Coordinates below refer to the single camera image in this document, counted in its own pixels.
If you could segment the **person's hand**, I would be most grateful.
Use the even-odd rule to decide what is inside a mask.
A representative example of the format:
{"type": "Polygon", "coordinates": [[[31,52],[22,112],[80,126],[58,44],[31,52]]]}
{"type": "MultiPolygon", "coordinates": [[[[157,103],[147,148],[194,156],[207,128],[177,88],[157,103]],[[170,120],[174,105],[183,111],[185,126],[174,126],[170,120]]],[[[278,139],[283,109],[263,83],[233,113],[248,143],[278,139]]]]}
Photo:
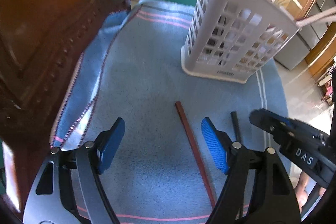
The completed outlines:
{"type": "Polygon", "coordinates": [[[298,183],[294,188],[300,211],[302,211],[302,207],[306,204],[308,199],[308,194],[305,190],[308,185],[308,182],[309,182],[309,176],[305,172],[301,172],[298,179],[298,183]]]}

